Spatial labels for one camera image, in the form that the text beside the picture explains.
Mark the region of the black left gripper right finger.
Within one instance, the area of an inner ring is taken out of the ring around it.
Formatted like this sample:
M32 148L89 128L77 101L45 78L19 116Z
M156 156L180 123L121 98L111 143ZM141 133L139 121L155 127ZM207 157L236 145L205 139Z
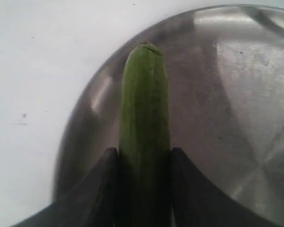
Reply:
M274 227L224 194L181 148L170 152L171 203L178 227Z

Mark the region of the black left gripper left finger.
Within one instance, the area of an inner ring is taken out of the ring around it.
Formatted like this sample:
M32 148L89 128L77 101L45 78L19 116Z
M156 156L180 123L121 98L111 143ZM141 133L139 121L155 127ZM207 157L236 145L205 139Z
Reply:
M18 227L112 227L118 152L108 148L88 175L70 191Z

